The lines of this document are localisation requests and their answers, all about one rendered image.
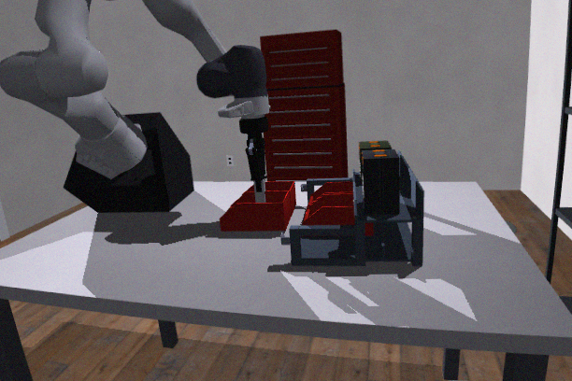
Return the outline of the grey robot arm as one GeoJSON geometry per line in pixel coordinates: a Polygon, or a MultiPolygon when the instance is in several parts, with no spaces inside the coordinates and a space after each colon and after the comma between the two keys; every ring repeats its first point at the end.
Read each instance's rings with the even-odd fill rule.
{"type": "MultiPolygon", "coordinates": [[[[220,117],[258,119],[269,113],[260,49],[236,45],[226,51],[192,0],[142,1],[163,27],[190,40],[205,59],[196,75],[199,91],[211,98],[235,97],[218,110],[220,117]]],[[[99,92],[106,87],[108,68],[88,37],[91,2],[38,0],[35,20],[50,36],[49,45],[2,60],[0,86],[64,120],[79,134],[76,162],[112,179],[141,162],[148,146],[140,125],[99,92]]]]}

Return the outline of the red bin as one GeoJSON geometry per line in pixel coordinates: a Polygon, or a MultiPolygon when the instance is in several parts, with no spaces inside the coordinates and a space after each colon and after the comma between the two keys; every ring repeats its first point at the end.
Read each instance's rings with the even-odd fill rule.
{"type": "MultiPolygon", "coordinates": [[[[254,184],[249,189],[247,189],[246,191],[254,191],[254,184]]],[[[291,214],[293,214],[293,211],[294,211],[295,206],[296,206],[295,182],[294,181],[265,182],[265,191],[290,191],[291,214]]]]}
{"type": "Polygon", "coordinates": [[[353,193],[353,182],[326,182],[310,195],[307,208],[321,198],[324,194],[353,193]]]}
{"type": "Polygon", "coordinates": [[[265,203],[255,203],[254,191],[246,191],[221,216],[222,230],[286,231],[291,216],[289,190],[265,191],[265,203]]]}
{"type": "MultiPolygon", "coordinates": [[[[355,225],[353,193],[324,194],[307,208],[302,225],[355,225]]],[[[365,224],[365,236],[373,236],[373,223],[365,224]]]]}

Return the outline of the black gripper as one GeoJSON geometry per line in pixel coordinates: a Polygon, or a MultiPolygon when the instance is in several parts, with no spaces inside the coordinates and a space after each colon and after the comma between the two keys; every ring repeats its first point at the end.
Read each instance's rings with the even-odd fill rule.
{"type": "Polygon", "coordinates": [[[265,140],[262,133],[268,131],[268,120],[267,117],[258,119],[240,119],[239,127],[241,133],[248,135],[246,153],[250,166],[250,180],[253,180],[254,184],[255,203],[265,203],[267,176],[265,176],[265,140]]]}

